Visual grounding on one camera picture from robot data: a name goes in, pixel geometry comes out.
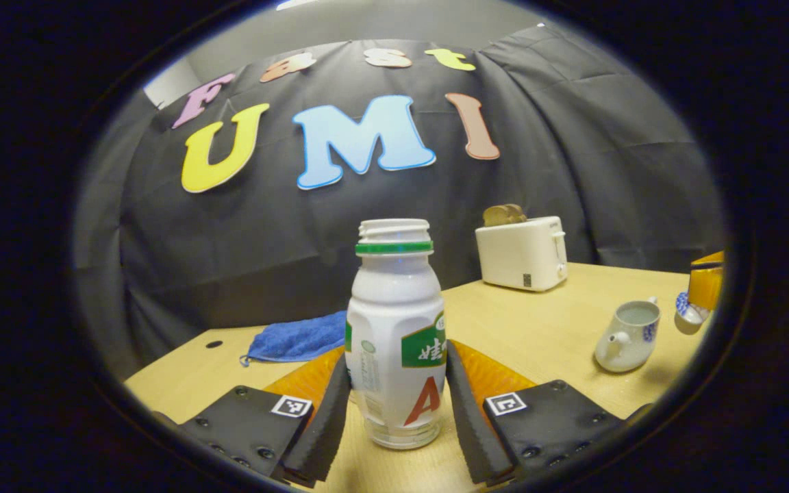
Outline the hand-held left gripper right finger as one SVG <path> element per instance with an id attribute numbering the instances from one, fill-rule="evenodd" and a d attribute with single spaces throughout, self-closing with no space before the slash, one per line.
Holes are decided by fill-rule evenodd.
<path id="1" fill-rule="evenodd" d="M 566 381 L 533 383 L 457 340 L 447 352 L 452 412 L 473 483 L 550 477 L 626 424 Z"/>

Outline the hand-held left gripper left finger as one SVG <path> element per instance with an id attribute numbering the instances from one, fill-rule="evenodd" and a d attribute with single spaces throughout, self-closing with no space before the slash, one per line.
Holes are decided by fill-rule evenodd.
<path id="1" fill-rule="evenodd" d="M 350 391 L 339 347 L 263 389 L 235 386 L 179 430 L 253 473 L 312 488 L 337 455 Z"/>

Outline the white blue-patterned teacup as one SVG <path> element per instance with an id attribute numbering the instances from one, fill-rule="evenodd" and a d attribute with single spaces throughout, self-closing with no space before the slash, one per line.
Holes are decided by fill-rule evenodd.
<path id="1" fill-rule="evenodd" d="M 619 306 L 596 343 L 595 361 L 610 372 L 627 372 L 641 367 L 655 348 L 660 321 L 656 296 Z"/>

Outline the white water bottle green label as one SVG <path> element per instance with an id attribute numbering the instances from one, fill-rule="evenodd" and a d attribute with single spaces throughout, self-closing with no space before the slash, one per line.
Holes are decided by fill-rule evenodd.
<path id="1" fill-rule="evenodd" d="M 345 321 L 345 361 L 364 428 L 377 445 L 411 450 L 440 433 L 447 384 L 444 299 L 429 265 L 429 222 L 365 220 Z"/>

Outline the blue towel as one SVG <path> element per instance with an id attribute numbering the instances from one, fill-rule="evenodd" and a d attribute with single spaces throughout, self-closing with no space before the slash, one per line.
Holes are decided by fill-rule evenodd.
<path id="1" fill-rule="evenodd" d="M 254 337 L 245 355 L 243 367 L 252 361 L 307 362 L 345 343 L 347 312 L 285 323 L 273 323 Z"/>

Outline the white toaster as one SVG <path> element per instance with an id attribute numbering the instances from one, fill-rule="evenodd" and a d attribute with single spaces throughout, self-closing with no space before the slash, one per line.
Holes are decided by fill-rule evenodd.
<path id="1" fill-rule="evenodd" d="M 475 230 L 485 283 L 542 292 L 568 278 L 566 233 L 558 216 Z"/>

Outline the black backdrop cloth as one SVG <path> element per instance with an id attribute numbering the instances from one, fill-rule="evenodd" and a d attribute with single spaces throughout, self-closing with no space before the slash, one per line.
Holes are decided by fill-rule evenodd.
<path id="1" fill-rule="evenodd" d="M 571 262 L 683 273 L 725 247 L 710 161 L 644 75 L 548 24 L 442 65 L 433 44 L 303 48 L 233 69 L 200 115 L 130 105 L 88 160 L 71 266 L 119 380 L 211 328 L 347 306 L 359 224 L 422 218 L 443 288 L 480 278 L 474 231 L 515 203 L 559 216 Z"/>

